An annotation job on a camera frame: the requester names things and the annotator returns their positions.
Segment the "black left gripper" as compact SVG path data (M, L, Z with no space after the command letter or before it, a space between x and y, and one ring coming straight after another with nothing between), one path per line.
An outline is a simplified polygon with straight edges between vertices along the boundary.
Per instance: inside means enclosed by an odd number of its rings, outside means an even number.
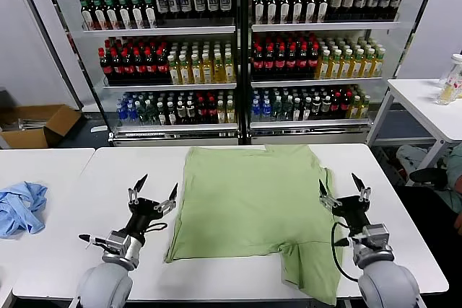
M142 238L147 232L162 231L165 228L165 223L152 224L152 221L162 219L163 214L170 213L176 207L178 183L175 184L168 199L161 203L146 198L138 198L147 177L148 174L145 174L135 183L133 188L128 189L128 208L131 212L131 217L125 226L125 231L134 238Z

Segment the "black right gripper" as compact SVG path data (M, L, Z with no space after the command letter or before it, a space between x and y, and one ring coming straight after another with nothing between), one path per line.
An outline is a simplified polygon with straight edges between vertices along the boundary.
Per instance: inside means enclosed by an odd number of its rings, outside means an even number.
M319 180L319 200L325 208L332 209L334 216L343 218L350 231L362 231L364 226L370 225L366 212L370 207L371 188L366 187L363 181L354 173L352 173L352 178L359 195L336 200L328 193L323 181Z

